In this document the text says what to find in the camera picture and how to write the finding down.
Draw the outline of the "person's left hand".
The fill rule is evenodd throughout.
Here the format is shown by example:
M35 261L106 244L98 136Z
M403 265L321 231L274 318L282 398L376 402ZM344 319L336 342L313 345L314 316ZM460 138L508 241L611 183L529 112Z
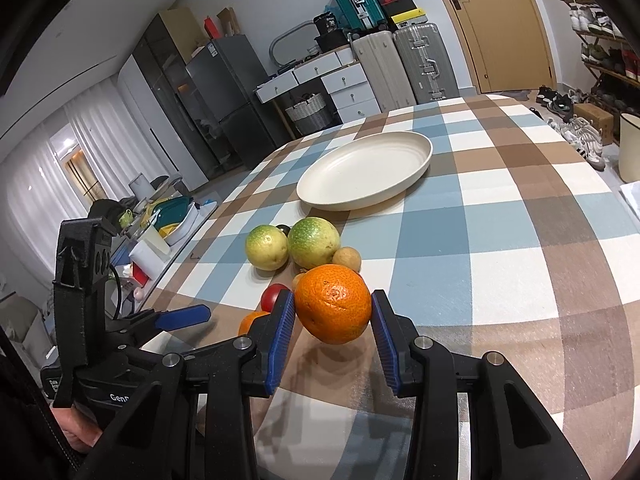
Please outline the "person's left hand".
M78 452L88 453L102 436L102 430L77 408L51 408L51 413L70 446Z

